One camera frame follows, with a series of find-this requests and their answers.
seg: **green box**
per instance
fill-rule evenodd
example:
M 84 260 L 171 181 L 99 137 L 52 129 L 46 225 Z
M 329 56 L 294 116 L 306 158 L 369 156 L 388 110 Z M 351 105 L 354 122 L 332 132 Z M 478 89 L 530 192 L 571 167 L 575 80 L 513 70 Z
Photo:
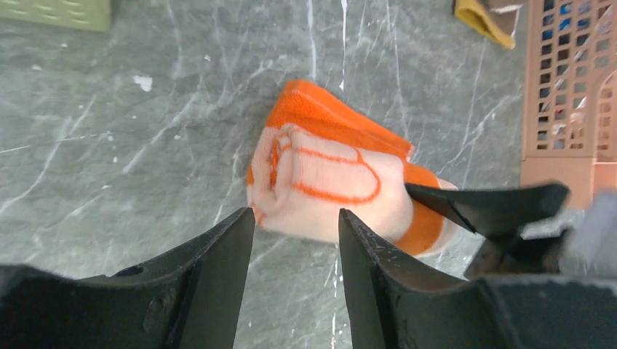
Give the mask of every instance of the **green box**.
M 0 0 L 0 17 L 107 31 L 111 26 L 111 0 Z

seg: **cloth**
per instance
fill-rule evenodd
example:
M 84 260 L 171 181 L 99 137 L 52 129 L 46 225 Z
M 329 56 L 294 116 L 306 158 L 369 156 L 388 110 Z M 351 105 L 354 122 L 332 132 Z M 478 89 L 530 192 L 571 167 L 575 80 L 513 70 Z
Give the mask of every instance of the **cloth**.
M 525 0 L 455 0 L 454 15 L 502 47 L 513 49 L 524 4 Z
M 346 208 L 408 254 L 440 252 L 455 223 L 412 200 L 405 183 L 455 187 L 410 164 L 413 150 L 325 89 L 289 81 L 248 169 L 248 204 L 265 230 L 336 243 Z

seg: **towel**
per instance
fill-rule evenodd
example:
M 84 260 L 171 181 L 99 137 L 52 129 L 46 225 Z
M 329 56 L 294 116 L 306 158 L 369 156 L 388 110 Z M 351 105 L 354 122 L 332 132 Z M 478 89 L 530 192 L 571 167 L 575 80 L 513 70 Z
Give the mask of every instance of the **towel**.
M 525 0 L 455 0 L 454 15 L 502 47 L 513 49 L 524 4 Z
M 455 189 L 409 163 L 413 146 L 308 81 L 289 81 L 247 173 L 248 205 L 264 230 L 338 242 L 350 209 L 413 256 L 442 251 L 455 223 L 412 200 L 405 183 Z

